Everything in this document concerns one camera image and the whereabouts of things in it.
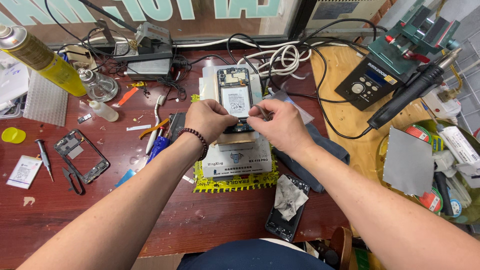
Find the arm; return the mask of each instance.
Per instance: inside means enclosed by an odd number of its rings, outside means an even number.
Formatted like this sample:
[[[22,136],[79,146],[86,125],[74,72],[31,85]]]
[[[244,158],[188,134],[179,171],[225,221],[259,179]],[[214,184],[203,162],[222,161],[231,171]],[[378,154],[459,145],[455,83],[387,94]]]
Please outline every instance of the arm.
[[[446,220],[363,177],[316,145],[298,110],[287,102],[258,105],[275,113],[248,123],[307,169],[340,206],[387,269],[475,269],[480,243]],[[257,108],[249,112],[258,116]],[[453,253],[461,258],[454,259]]]
[[[193,103],[185,127],[213,142],[236,117],[216,101]],[[68,224],[18,269],[130,269],[168,199],[203,152],[184,133],[141,171]]]

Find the red wooden table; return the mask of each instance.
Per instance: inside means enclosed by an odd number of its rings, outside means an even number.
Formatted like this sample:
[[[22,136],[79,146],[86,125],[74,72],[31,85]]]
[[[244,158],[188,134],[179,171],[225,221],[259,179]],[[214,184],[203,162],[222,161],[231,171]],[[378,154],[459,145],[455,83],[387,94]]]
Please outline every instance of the red wooden table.
[[[219,54],[229,59],[226,51],[182,54],[192,61],[207,53]],[[244,53],[244,50],[234,51],[236,58]],[[209,65],[223,65],[223,62],[213,58],[194,64],[188,76],[180,82],[187,91],[187,100],[167,101],[159,109],[161,119],[177,110],[188,109],[191,104],[190,96],[198,94],[198,78],[202,76],[202,68]],[[277,76],[275,80],[289,92],[313,94],[315,82],[310,63],[300,64],[295,74],[305,76],[306,79]],[[117,103],[127,91],[126,84],[132,83],[128,77],[117,81],[121,85],[120,94],[107,102],[110,106]],[[125,104],[115,108],[120,117],[113,123],[95,116],[87,105],[86,96],[76,98],[72,95],[69,95],[64,127],[51,124],[43,124],[41,127],[42,123],[26,118],[0,121],[0,131],[13,126],[27,134],[25,141],[20,144],[3,141],[0,143],[0,175],[3,175],[3,181],[7,181],[21,155],[37,156],[39,148],[34,140],[40,138],[45,140],[55,179],[52,183],[47,170],[42,167],[28,190],[0,184],[0,269],[18,267],[55,233],[114,190],[114,184],[128,169],[138,171],[145,165],[148,137],[139,140],[138,135],[142,130],[126,131],[126,128],[155,124],[153,108],[158,93],[151,90],[155,86],[158,86],[157,82],[148,81],[151,98],[147,99],[139,90]],[[177,92],[173,89],[169,98],[176,96]],[[304,97],[291,98],[315,117],[313,124],[323,136],[327,136],[317,101]],[[93,118],[78,124],[77,119],[88,113],[92,113]],[[140,122],[133,121],[133,118],[141,115],[143,117]],[[66,167],[66,163],[53,149],[54,143],[75,128],[95,144],[111,164],[110,168],[92,183],[84,184],[83,196],[68,191],[70,186],[61,169]],[[91,160],[79,161],[74,164],[80,172],[91,168]],[[281,162],[278,163],[281,173],[291,173]],[[187,176],[193,176],[192,170]],[[215,194],[192,193],[193,188],[193,184],[180,181],[139,254],[140,257],[206,251],[229,241],[274,237],[264,226],[275,198],[275,188]],[[35,203],[24,206],[24,197],[35,198]],[[336,227],[347,225],[347,218],[326,192],[319,194],[312,191],[309,193],[294,241],[328,239]]]

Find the yellow spray can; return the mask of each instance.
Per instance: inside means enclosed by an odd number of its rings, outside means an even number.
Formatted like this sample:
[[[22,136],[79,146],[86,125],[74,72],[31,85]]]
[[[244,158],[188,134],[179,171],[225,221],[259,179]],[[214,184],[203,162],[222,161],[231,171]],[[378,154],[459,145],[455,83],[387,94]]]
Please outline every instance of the yellow spray can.
[[[0,24],[0,49],[70,94],[86,94],[77,71],[25,28]]]

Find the open smartphone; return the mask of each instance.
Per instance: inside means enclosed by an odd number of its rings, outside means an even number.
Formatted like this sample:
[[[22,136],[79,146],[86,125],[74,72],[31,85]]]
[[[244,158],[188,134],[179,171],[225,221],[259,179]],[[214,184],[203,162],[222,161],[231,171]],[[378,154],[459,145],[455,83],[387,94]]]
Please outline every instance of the open smartphone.
[[[253,106],[250,77],[247,68],[227,68],[217,71],[218,101],[229,114],[238,117],[236,125],[229,126],[225,134],[253,131],[248,125],[248,111]]]
[[[310,186],[307,183],[291,175],[285,174],[285,176],[289,178],[296,187],[303,191],[305,195],[308,195]],[[297,214],[289,221],[283,217],[280,211],[272,207],[272,211],[270,212],[267,223],[265,224],[265,229],[288,242],[292,242],[304,206],[305,204],[300,206],[297,209]]]
[[[110,166],[102,153],[78,129],[68,132],[53,147],[85,184],[93,181]]]

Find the navy blue shorts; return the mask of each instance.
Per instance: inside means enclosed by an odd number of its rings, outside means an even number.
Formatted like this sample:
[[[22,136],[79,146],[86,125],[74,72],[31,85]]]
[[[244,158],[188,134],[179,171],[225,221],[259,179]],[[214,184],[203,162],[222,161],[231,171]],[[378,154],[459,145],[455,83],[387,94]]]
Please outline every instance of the navy blue shorts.
[[[185,254],[177,270],[333,270],[314,256],[262,239],[219,245],[200,254]]]

